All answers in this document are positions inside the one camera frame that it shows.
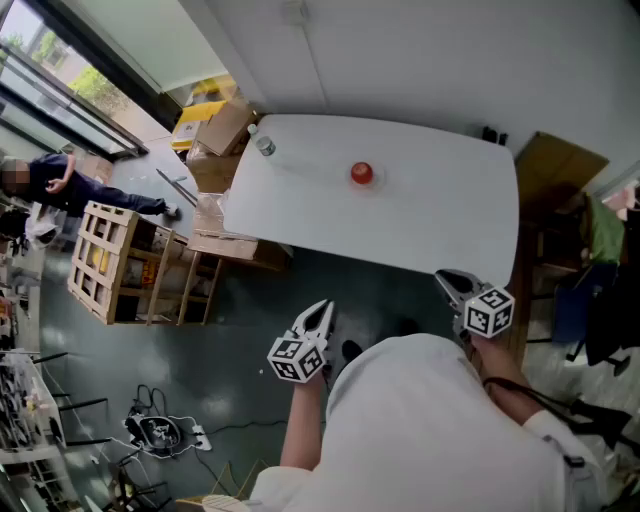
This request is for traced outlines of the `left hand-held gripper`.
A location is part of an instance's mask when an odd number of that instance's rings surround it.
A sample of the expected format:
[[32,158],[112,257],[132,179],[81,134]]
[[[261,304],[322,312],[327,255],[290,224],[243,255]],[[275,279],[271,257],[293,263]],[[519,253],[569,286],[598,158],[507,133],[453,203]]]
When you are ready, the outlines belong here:
[[300,313],[291,330],[275,340],[267,360],[279,379],[307,383],[332,365],[329,339],[334,313],[335,302],[321,300]]

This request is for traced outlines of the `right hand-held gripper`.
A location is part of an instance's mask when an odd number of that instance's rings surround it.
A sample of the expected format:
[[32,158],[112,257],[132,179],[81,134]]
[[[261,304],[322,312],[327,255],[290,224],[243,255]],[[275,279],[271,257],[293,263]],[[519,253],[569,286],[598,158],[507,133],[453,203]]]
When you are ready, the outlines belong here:
[[472,335],[494,338],[511,326],[515,298],[504,288],[454,269],[438,270],[435,279],[455,311],[453,332],[460,345],[468,343]]

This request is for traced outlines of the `person's left forearm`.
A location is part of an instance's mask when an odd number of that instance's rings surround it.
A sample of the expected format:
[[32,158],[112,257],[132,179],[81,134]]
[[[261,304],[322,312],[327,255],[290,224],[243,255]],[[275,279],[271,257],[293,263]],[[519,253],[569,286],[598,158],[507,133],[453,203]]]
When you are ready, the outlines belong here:
[[319,464],[325,391],[326,381],[321,372],[306,383],[294,385],[281,466],[312,471]]

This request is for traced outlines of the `person's right forearm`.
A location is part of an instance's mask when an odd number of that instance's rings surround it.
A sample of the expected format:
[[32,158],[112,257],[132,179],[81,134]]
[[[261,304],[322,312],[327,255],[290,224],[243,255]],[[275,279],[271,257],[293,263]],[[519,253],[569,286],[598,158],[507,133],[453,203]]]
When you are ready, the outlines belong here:
[[[479,355],[486,378],[502,378],[522,387],[529,387],[524,375],[514,362],[509,352],[496,342],[473,335],[471,344]],[[524,425],[528,419],[539,411],[538,404],[519,391],[505,389],[490,383],[486,389],[495,404],[512,420]]]

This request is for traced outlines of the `blue chair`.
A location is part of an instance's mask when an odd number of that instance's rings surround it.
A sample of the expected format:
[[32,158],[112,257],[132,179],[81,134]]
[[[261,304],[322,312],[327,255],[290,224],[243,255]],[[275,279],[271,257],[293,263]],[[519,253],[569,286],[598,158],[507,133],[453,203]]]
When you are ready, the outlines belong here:
[[553,343],[566,345],[585,339],[589,308],[602,291],[614,284],[617,274],[617,264],[598,263],[558,283],[554,291]]

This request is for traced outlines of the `wrapped cardboard package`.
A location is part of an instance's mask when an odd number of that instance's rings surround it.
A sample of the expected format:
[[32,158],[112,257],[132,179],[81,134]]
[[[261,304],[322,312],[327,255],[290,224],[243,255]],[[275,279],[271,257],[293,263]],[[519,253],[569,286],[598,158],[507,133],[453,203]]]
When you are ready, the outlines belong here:
[[199,193],[188,247],[239,264],[274,271],[289,267],[293,250],[281,244],[227,231],[220,194]]

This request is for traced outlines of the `person's white shirt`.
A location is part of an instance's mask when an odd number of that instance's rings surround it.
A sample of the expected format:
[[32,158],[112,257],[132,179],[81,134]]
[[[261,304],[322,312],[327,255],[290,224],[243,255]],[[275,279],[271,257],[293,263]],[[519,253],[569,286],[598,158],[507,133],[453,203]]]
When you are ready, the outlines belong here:
[[257,477],[251,512],[601,512],[606,480],[591,451],[538,404],[524,425],[492,400],[454,342],[383,340],[326,386],[312,471]]

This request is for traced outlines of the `green cloth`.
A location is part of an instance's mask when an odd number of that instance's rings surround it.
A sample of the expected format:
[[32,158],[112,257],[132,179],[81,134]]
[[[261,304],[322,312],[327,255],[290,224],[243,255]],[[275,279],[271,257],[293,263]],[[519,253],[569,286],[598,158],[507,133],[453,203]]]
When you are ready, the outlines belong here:
[[591,195],[585,196],[581,222],[588,264],[619,264],[623,252],[625,226],[616,213]]

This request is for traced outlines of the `flat brown cardboard box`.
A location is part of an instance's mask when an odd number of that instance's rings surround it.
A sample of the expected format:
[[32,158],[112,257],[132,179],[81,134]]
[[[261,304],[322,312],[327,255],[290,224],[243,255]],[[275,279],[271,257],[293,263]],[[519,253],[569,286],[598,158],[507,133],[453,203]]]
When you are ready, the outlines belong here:
[[537,132],[515,161],[521,217],[537,221],[551,215],[608,164],[600,154]]

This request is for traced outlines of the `black office chair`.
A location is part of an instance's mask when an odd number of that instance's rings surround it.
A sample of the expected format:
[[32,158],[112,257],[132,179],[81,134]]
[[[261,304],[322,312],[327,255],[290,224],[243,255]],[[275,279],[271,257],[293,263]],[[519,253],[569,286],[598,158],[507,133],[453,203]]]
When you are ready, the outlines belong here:
[[589,366],[607,363],[621,376],[631,357],[614,358],[619,350],[640,347],[640,275],[627,272],[603,288],[591,301],[585,338]]

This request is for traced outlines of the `clear water bottle green label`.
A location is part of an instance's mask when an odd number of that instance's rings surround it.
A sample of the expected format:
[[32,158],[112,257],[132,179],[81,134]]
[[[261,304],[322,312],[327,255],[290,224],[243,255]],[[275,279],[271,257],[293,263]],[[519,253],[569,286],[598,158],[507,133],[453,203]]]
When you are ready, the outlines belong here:
[[275,153],[276,146],[273,140],[264,131],[261,131],[256,124],[250,124],[247,127],[247,131],[251,141],[263,156],[269,157]]

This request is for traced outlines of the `grey metal bar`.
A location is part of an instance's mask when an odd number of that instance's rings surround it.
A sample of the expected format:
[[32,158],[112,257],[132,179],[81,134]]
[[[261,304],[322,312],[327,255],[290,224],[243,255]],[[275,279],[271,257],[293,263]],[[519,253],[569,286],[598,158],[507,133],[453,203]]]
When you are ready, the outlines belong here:
[[184,187],[187,176],[172,178],[160,169],[156,169],[157,174],[168,183],[181,197],[183,197],[193,208],[197,207],[197,197]]

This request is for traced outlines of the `wooden slat crate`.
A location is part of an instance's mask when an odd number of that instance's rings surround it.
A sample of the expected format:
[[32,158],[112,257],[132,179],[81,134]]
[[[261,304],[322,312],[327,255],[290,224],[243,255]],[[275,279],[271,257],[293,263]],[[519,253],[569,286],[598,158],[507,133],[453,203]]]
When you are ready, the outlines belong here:
[[106,325],[204,325],[223,262],[140,214],[91,201],[76,240],[69,292]]

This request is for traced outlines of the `yellow plastic box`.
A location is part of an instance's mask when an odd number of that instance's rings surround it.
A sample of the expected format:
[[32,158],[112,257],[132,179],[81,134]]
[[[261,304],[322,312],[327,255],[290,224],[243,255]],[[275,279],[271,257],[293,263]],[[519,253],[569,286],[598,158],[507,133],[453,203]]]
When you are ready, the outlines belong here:
[[172,132],[170,146],[173,151],[188,151],[203,123],[216,115],[227,103],[226,100],[206,102],[185,107]]

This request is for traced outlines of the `white cluttered shelf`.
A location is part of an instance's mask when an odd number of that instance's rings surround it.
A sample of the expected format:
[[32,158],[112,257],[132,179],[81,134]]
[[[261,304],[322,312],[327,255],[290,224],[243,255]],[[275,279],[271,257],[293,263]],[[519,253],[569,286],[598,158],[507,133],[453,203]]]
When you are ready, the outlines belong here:
[[0,464],[57,457],[66,448],[60,411],[39,364],[21,351],[0,351]]

